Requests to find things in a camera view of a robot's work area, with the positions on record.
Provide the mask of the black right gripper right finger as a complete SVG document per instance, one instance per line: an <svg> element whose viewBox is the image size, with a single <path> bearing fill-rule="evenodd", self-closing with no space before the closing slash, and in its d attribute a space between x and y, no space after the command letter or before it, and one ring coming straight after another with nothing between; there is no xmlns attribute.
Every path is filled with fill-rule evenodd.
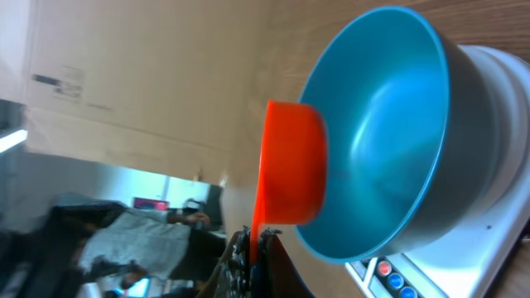
<svg viewBox="0 0 530 298"><path fill-rule="evenodd" d="M267 229L258 243L257 297L315 298L283 247L279 230Z"/></svg>

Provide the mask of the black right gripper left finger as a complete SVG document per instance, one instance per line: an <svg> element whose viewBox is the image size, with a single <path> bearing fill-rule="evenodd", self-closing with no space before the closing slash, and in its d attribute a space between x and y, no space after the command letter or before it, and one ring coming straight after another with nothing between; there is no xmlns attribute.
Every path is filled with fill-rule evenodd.
<svg viewBox="0 0 530 298"><path fill-rule="evenodd" d="M229 240L205 288L196 298L250 297L250 228L243 227Z"/></svg>

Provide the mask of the orange measuring scoop blue handle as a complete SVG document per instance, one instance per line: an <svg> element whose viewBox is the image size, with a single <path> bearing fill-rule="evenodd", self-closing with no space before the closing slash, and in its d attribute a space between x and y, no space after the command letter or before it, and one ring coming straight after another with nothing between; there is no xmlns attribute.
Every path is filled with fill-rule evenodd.
<svg viewBox="0 0 530 298"><path fill-rule="evenodd" d="M328 141L322 117L303 103L270 100L263 124L249 261L258 261L265 224L314 220L325 196Z"/></svg>

